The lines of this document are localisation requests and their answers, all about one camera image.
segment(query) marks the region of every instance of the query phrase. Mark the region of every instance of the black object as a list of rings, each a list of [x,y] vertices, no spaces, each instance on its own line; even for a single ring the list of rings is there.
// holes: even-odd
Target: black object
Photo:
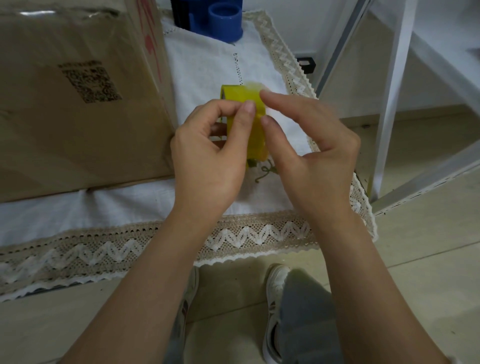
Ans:
[[[188,15],[188,2],[181,0],[170,0],[172,4],[173,20],[179,28],[190,30],[190,18]]]
[[[300,57],[297,58],[297,62],[305,74],[313,73],[313,71],[315,71],[316,63],[312,57]]]

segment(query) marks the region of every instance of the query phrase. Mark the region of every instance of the green embroidered vine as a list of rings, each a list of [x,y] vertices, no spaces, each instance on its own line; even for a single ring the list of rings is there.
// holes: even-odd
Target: green embroidered vine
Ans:
[[[270,164],[270,168],[268,168],[267,166],[262,166],[260,169],[262,170],[262,172],[265,172],[265,174],[263,176],[255,178],[255,183],[260,183],[260,180],[268,176],[270,172],[278,174],[278,171],[276,170],[276,167],[273,165],[272,161],[268,159],[268,163]],[[257,164],[258,164],[257,160],[247,159],[247,165],[249,168],[254,168],[257,166]]]

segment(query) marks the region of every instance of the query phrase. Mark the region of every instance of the person's left hand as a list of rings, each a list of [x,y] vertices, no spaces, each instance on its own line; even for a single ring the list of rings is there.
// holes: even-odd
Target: person's left hand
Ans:
[[[193,110],[171,140],[175,169],[173,211],[190,222],[213,229],[237,197],[247,160],[247,145],[255,103],[211,100]],[[227,135],[221,116],[235,119],[226,142],[210,136]]]

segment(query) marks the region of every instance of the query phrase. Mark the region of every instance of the jeans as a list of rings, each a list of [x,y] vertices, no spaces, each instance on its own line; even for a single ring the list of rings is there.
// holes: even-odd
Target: jeans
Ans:
[[[175,319],[164,364],[183,364],[181,323]],[[282,364],[342,364],[331,294],[303,270],[292,270],[280,305]]]

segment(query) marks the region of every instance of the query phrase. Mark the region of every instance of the shoe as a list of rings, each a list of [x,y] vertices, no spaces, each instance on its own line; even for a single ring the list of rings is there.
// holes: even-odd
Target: shoe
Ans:
[[[185,342],[185,326],[187,324],[188,310],[193,302],[198,290],[198,281],[200,277],[200,271],[198,267],[193,267],[188,278],[187,287],[183,293],[183,298],[180,301],[179,311],[177,313],[179,325],[181,327],[180,338],[181,342]]]
[[[285,280],[290,268],[281,264],[271,266],[267,279],[268,323],[265,331],[262,352],[267,364],[282,363],[282,357],[275,348],[274,332],[280,322],[280,301],[283,295]]]

